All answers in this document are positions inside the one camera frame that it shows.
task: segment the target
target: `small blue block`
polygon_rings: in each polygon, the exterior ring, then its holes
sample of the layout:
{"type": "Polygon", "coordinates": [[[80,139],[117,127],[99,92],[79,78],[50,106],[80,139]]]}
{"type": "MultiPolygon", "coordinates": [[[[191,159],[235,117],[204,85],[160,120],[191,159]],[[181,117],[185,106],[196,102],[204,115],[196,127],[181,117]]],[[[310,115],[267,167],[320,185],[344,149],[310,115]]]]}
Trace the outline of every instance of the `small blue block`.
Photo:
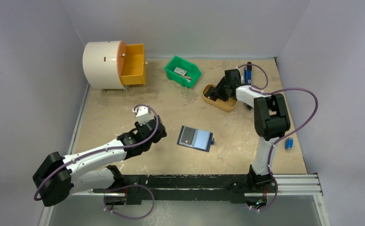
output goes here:
{"type": "Polygon", "coordinates": [[[294,139],[288,137],[288,139],[285,140],[285,149],[290,150],[293,146],[294,146],[294,139]]]}
{"type": "Polygon", "coordinates": [[[252,85],[252,71],[248,71],[246,67],[244,68],[244,82],[252,85]]]}

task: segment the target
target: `beige table surface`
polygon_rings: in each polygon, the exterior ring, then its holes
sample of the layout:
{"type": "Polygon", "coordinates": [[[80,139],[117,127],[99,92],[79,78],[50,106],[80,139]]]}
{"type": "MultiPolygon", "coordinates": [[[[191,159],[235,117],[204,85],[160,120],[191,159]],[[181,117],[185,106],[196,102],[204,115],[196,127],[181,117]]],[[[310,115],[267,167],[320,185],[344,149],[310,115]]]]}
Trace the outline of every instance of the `beige table surface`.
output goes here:
{"type": "MultiPolygon", "coordinates": [[[[248,60],[190,61],[202,72],[192,89],[166,77],[163,68],[169,60],[149,60],[147,84],[130,87],[127,93],[122,90],[102,93],[99,89],[91,89],[75,153],[101,146],[130,131],[135,122],[132,108],[136,104],[149,104],[161,117],[167,137],[152,144],[151,149],[140,156],[116,163],[123,174],[246,174],[258,143],[253,111],[238,102],[233,111],[225,112],[204,102],[201,95],[207,84],[219,82],[224,70],[248,60]],[[211,146],[210,152],[177,145],[182,125],[213,132],[215,145],[211,146]]],[[[266,91],[282,88],[273,59],[252,60],[252,63],[267,72],[270,82],[266,91]]],[[[265,84],[264,75],[255,67],[252,78],[258,86],[265,84]]],[[[277,148],[275,173],[306,173],[298,139],[296,135],[292,137],[294,147],[291,150],[284,149],[283,141],[277,148]]]]}

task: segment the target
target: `white cylinder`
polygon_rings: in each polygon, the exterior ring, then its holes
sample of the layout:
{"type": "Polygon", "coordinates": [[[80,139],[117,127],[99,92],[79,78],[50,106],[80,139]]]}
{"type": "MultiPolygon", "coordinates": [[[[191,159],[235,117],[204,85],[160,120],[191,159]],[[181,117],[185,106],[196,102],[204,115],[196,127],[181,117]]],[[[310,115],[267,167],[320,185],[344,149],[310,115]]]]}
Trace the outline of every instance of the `white cylinder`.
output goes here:
{"type": "Polygon", "coordinates": [[[98,89],[123,89],[120,81],[126,44],[123,41],[87,43],[83,53],[83,70],[90,85],[98,89]]]}

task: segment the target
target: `small box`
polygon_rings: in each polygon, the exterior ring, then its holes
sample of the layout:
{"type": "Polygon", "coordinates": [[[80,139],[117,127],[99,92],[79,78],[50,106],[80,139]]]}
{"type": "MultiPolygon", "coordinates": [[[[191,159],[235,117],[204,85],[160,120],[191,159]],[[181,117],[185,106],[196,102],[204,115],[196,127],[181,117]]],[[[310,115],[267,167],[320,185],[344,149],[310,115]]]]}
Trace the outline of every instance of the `small box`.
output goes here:
{"type": "Polygon", "coordinates": [[[285,140],[285,149],[291,150],[294,146],[294,139],[291,137],[288,137],[288,139],[285,140]]]}
{"type": "Polygon", "coordinates": [[[179,68],[179,67],[176,67],[176,68],[174,69],[174,72],[175,72],[175,73],[177,73],[177,74],[179,74],[179,75],[181,75],[181,76],[185,76],[185,74],[187,73],[187,71],[186,71],[186,70],[183,70],[183,69],[181,69],[181,68],[179,68]]]}

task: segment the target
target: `gray wall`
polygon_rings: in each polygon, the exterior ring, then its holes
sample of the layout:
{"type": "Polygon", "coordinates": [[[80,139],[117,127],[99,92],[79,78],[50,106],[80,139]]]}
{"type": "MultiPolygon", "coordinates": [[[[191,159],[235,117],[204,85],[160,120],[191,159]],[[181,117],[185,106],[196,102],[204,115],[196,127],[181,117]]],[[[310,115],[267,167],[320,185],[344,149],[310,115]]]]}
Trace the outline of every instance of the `gray wall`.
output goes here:
{"type": "Polygon", "coordinates": [[[309,0],[64,0],[84,42],[145,44],[147,56],[275,57],[309,0]]]}
{"type": "MultiPolygon", "coordinates": [[[[278,66],[284,87],[319,97],[316,117],[298,137],[309,173],[319,173],[332,225],[365,224],[365,1],[310,1],[278,66]]],[[[298,126],[313,101],[287,97],[298,126]]]]}
{"type": "Polygon", "coordinates": [[[0,225],[37,225],[32,176],[66,153],[86,80],[83,52],[58,0],[0,0],[0,225]]]}

